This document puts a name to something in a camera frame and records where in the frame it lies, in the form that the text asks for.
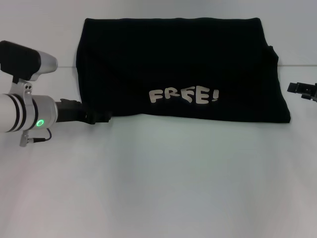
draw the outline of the white backdrop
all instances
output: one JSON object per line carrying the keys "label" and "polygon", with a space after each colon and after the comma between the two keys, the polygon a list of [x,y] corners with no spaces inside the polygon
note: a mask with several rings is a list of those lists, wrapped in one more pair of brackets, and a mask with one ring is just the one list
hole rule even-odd
{"label": "white backdrop", "polygon": [[[259,17],[280,64],[317,64],[316,2],[2,0],[0,40],[73,66],[91,18]],[[279,67],[290,124],[139,115],[52,127],[50,142],[0,135],[1,238],[315,238],[317,104],[287,93],[317,67]],[[0,72],[0,93],[10,77]],[[79,100],[75,68],[34,94]],[[46,131],[32,132],[46,136]]]}

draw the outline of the black t-shirt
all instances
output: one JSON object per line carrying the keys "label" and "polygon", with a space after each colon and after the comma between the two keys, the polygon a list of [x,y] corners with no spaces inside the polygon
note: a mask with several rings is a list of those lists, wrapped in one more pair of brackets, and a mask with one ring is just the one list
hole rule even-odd
{"label": "black t-shirt", "polygon": [[86,19],[81,99],[114,116],[289,122],[258,18]]}

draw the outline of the black cable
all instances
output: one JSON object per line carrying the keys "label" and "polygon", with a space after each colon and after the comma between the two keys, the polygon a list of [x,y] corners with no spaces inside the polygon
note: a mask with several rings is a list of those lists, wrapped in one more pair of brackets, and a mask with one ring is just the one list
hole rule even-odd
{"label": "black cable", "polygon": [[52,133],[51,133],[51,130],[50,130],[50,129],[48,129],[48,132],[49,132],[50,136],[49,136],[49,138],[48,138],[48,139],[45,139],[45,141],[48,141],[48,140],[50,140],[50,139],[52,138]]}
{"label": "black cable", "polygon": [[44,142],[44,141],[50,140],[52,138],[52,133],[51,133],[50,129],[47,128],[47,130],[50,134],[49,138],[47,138],[47,139],[46,138],[33,138],[33,143]]}

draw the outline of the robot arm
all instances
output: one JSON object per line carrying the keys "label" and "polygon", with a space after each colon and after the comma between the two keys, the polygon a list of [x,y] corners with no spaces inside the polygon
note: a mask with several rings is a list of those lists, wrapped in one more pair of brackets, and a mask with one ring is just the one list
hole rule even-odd
{"label": "robot arm", "polygon": [[62,99],[56,103],[49,96],[32,95],[31,81],[57,69],[57,59],[49,54],[1,41],[0,68],[13,76],[9,93],[0,95],[0,132],[22,130],[20,146],[46,141],[45,138],[29,138],[28,131],[44,128],[49,131],[56,122],[95,124],[109,121],[110,115],[97,114],[80,102]]}

